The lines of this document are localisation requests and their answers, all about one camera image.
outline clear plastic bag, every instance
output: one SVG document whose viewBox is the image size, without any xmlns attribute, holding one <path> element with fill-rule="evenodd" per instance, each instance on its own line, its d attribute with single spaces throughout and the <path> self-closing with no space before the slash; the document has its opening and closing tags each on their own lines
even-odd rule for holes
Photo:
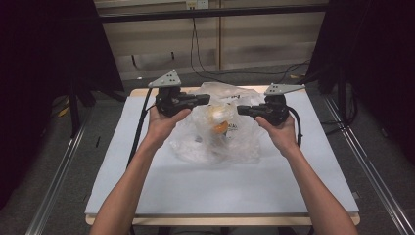
<svg viewBox="0 0 415 235">
<path fill-rule="evenodd" d="M 238 115 L 237 106 L 258 105 L 263 96 L 218 82 L 204 83 L 192 93 L 209 94 L 210 101 L 174 128 L 169 142 L 178 158 L 199 165 L 257 163 L 263 130 L 251 117 Z"/>
</svg>

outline person's right hand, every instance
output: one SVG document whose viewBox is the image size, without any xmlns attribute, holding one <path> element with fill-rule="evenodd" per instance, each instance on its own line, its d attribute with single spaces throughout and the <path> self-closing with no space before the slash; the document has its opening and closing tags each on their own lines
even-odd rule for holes
<svg viewBox="0 0 415 235">
<path fill-rule="evenodd" d="M 296 141 L 296 131 L 294 126 L 294 119 L 291 115 L 287 120 L 278 126 L 273 126 L 263 117 L 256 117 L 256 122 L 264 128 L 269 137 L 284 157 L 287 157 L 290 150 L 298 148 Z"/>
</svg>

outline person's left hand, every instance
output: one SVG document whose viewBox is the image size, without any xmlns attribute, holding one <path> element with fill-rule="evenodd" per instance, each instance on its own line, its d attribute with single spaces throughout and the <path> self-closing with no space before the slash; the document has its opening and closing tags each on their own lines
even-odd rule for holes
<svg viewBox="0 0 415 235">
<path fill-rule="evenodd" d="M 177 113 L 173 117 L 166 117 L 160 114 L 157 107 L 150 109 L 149 129 L 146 138 L 152 141 L 156 147 L 161 147 L 164 140 L 171 134 L 176 123 L 191 113 L 191 110 L 185 109 Z"/>
</svg>

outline white table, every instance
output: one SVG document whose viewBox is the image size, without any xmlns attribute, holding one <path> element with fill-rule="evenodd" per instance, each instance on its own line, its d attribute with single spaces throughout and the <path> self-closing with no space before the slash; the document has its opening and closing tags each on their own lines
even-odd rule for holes
<svg viewBox="0 0 415 235">
<path fill-rule="evenodd" d="M 254 87 L 258 92 L 266 88 Z M 99 207 L 125 171 L 144 92 L 133 91 L 125 103 L 85 210 L 88 224 L 93 224 Z M 307 160 L 349 212 L 354 224 L 358 224 L 358 207 L 305 90 L 286 94 L 286 98 L 288 105 L 300 115 L 301 149 Z M 146 129 L 147 121 L 141 137 L 145 136 Z M 287 161 L 266 134 L 260 137 L 260 143 L 261 161 L 258 164 L 211 167 L 177 159 L 167 140 L 155 155 L 133 224 L 310 225 L 305 203 Z"/>
</svg>

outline hand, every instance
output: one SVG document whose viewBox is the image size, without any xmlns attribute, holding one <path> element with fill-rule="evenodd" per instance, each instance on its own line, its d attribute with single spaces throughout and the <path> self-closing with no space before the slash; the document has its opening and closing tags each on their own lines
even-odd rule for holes
<svg viewBox="0 0 415 235">
<path fill-rule="evenodd" d="M 150 140 L 157 148 L 161 147 L 164 140 L 171 134 L 176 123 L 191 113 L 191 110 L 185 109 L 173 117 L 166 117 L 159 113 L 157 107 L 150 109 L 149 129 L 146 139 Z"/>
<path fill-rule="evenodd" d="M 275 147 L 280 150 L 284 157 L 287 157 L 290 150 L 298 147 L 294 119 L 291 115 L 288 116 L 285 122 L 278 126 L 273 126 L 263 117 L 256 117 L 255 120 L 259 126 L 268 132 Z"/>
</svg>

